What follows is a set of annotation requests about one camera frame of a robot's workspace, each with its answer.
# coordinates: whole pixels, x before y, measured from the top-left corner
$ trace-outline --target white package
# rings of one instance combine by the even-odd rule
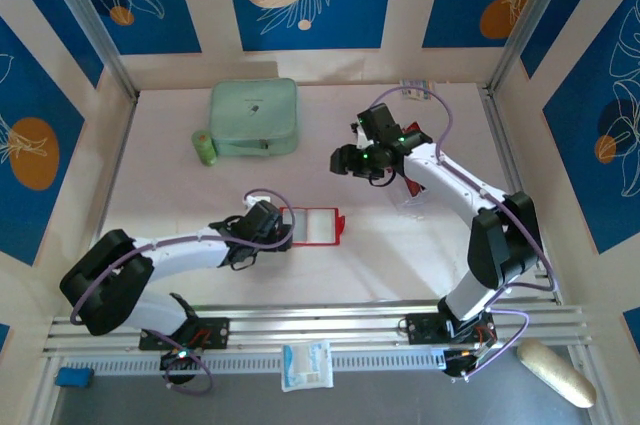
[[[282,391],[333,388],[333,364],[328,341],[282,347]]]

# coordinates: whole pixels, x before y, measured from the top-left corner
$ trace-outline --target white floor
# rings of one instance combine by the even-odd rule
[[[469,230],[433,194],[423,219],[403,216],[392,190],[329,172],[335,148],[353,143],[350,123],[387,85],[300,88],[300,143],[295,153],[270,158],[220,157],[200,165],[191,133],[207,128],[209,90],[142,92],[108,207],[103,232],[122,228],[136,237],[195,231],[244,213],[242,195],[267,187],[298,207],[339,207],[346,216],[337,247],[262,253],[250,269],[199,270],[154,283],[192,304],[346,303],[435,299],[467,271]],[[444,150],[494,186],[506,181],[475,84],[439,84],[454,128]],[[386,100],[401,125],[417,120],[437,138],[446,114],[435,100]],[[402,187],[398,180],[397,187]],[[527,278],[534,280],[533,272]],[[523,295],[535,292],[518,291]]]

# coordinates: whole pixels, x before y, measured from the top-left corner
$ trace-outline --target orange circle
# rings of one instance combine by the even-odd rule
[[[480,32],[486,38],[501,39],[511,35],[527,0],[494,0],[480,18]]]
[[[9,142],[18,148],[11,152],[11,170],[18,181],[35,191],[51,186],[58,172],[60,149],[53,128],[39,118],[23,118],[11,127],[17,136],[9,137]]]
[[[116,22],[118,25],[129,26],[133,23],[134,17],[131,10],[125,7],[121,7],[120,5],[116,5],[109,11],[109,16],[111,20]]]
[[[611,163],[616,158],[616,141],[609,135],[601,136],[596,142],[596,158],[604,163]]]

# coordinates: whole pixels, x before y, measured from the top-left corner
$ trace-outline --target black mounting plate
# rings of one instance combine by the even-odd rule
[[[410,345],[442,345],[447,343],[473,345],[481,341],[478,327],[494,329],[493,316],[484,312],[466,333],[452,338],[447,330],[447,318],[442,313],[410,313],[405,317]]]
[[[228,318],[198,318],[198,332],[190,339],[189,343],[181,345],[192,350],[224,350],[227,348],[229,339],[229,323]],[[146,332],[141,333],[138,347],[145,351],[173,349],[168,343]]]

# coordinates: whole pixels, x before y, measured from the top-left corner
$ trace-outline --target wire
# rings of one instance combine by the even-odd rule
[[[111,272],[113,272],[116,268],[120,267],[122,264],[126,263],[128,260],[130,260],[131,258],[133,258],[138,254],[148,252],[149,250],[156,249],[156,248],[169,247],[171,245],[178,245],[181,243],[199,242],[199,241],[232,242],[232,243],[238,243],[240,245],[252,247],[258,250],[269,250],[272,248],[278,248],[279,246],[287,243],[287,241],[293,236],[293,230],[296,225],[296,216],[293,213],[293,206],[291,205],[291,203],[289,203],[289,201],[285,197],[280,195],[278,192],[274,192],[273,190],[269,190],[267,188],[254,188],[253,190],[249,190],[247,193],[245,193],[244,198],[246,199],[249,195],[256,192],[269,193],[271,195],[274,195],[278,197],[280,200],[282,200],[286,205],[291,215],[291,229],[284,236],[284,238],[277,241],[276,243],[264,244],[264,243],[250,242],[248,240],[242,240],[241,238],[222,237],[220,235],[211,235],[211,236],[204,236],[204,237],[199,237],[198,235],[189,235],[186,237],[168,238],[166,240],[160,240],[155,244],[150,243],[150,244],[135,248],[134,250],[131,250],[130,252],[125,253],[123,256],[121,256],[115,262],[109,265],[100,275],[98,275],[98,277],[93,281],[93,283],[87,287],[87,289],[82,294],[82,296],[78,299],[78,301],[73,307],[73,310],[71,311],[71,315],[69,317],[69,320],[71,321],[71,323],[73,325],[84,324],[81,320],[78,320],[78,314],[80,313],[80,310],[82,309],[86,301],[89,299],[89,297],[93,294],[93,292],[95,292],[98,286],[111,274]],[[182,387],[174,388],[174,390],[180,393],[187,393],[189,395],[201,395],[203,393],[207,393],[209,390],[213,388],[213,374],[211,373],[211,370],[209,370],[207,366],[204,364],[204,362],[202,362],[193,352],[191,352],[188,348],[183,347],[178,342],[174,341],[173,339],[167,337],[166,335],[156,330],[147,330],[147,331],[155,335],[156,337],[158,337],[160,340],[168,343],[172,347],[186,351],[189,357],[198,366],[200,366],[209,377],[209,387],[205,391],[193,391],[193,390],[189,390]],[[168,381],[168,376],[169,376],[169,369],[167,369],[167,371],[165,372],[165,381]]]
[[[396,175],[397,175],[396,171],[395,170],[391,170],[391,178],[389,178],[389,180],[384,182],[382,185],[376,185],[375,180],[373,179],[373,177],[371,175],[369,175],[369,185],[371,185],[372,187],[376,187],[376,188],[388,187],[396,179]]]
[[[387,95],[400,90],[418,90],[423,93],[428,93],[429,95],[433,96],[436,100],[438,100],[442,104],[445,111],[447,112],[448,122],[447,122],[447,126],[444,129],[444,132],[442,132],[442,135],[440,135],[440,138],[438,138],[438,140],[436,141],[436,159],[438,160],[438,164],[446,168],[453,175],[455,175],[464,183],[469,185],[472,189],[478,192],[481,197],[486,198],[488,201],[493,203],[502,213],[504,213],[504,215],[516,226],[516,228],[520,231],[520,233],[522,233],[522,235],[525,237],[525,239],[527,240],[531,248],[534,250],[534,252],[536,253],[536,255],[538,256],[538,258],[540,259],[544,268],[547,271],[547,275],[549,277],[549,286],[543,286],[535,283],[526,283],[526,282],[513,282],[513,283],[506,284],[505,286],[497,290],[496,293],[489,299],[489,301],[487,301],[487,303],[485,304],[485,309],[488,310],[488,307],[493,303],[495,303],[500,297],[500,295],[502,295],[502,293],[504,293],[510,287],[523,287],[523,288],[531,288],[534,290],[541,290],[545,292],[555,292],[558,289],[558,281],[556,278],[555,271],[553,270],[553,266],[551,265],[551,262],[549,261],[549,259],[547,259],[542,248],[538,245],[538,242],[535,240],[533,235],[531,235],[529,230],[527,230],[527,227],[524,226],[524,224],[520,221],[520,219],[516,217],[515,214],[511,210],[509,210],[507,206],[504,203],[502,203],[501,200],[491,195],[488,191],[484,190],[480,185],[478,185],[475,181],[469,178],[466,174],[460,172],[459,170],[454,168],[452,165],[447,163],[447,161],[442,157],[442,154],[441,154],[442,144],[446,140],[447,136],[449,135],[449,132],[451,132],[451,128],[453,127],[453,111],[451,110],[451,107],[446,102],[446,100],[444,100],[441,96],[439,96],[437,93],[433,92],[432,90],[429,90],[428,88],[417,87],[417,86],[399,86],[399,87],[390,88],[386,92],[382,93],[378,98],[376,98],[373,101],[373,103],[369,106],[369,108],[377,105],[380,102],[380,100],[382,100]],[[498,352],[496,352],[494,355],[489,357],[489,359],[487,359],[480,366],[476,367],[474,370],[469,372],[465,376],[465,380],[468,380],[471,376],[478,373],[480,370],[482,370],[484,367],[486,367],[491,362],[493,362],[496,358],[502,355],[511,345],[513,345],[513,343],[516,340],[518,340],[522,336],[526,328],[529,326],[530,318],[529,318],[529,315],[527,315],[525,312],[522,312],[519,310],[493,310],[493,312],[497,314],[504,314],[504,315],[520,315],[524,317],[525,322],[520,328],[520,330],[518,330],[518,332],[516,332],[516,334],[513,337],[511,337],[511,339],[509,339],[509,341],[507,341],[507,343],[505,343],[505,345]]]

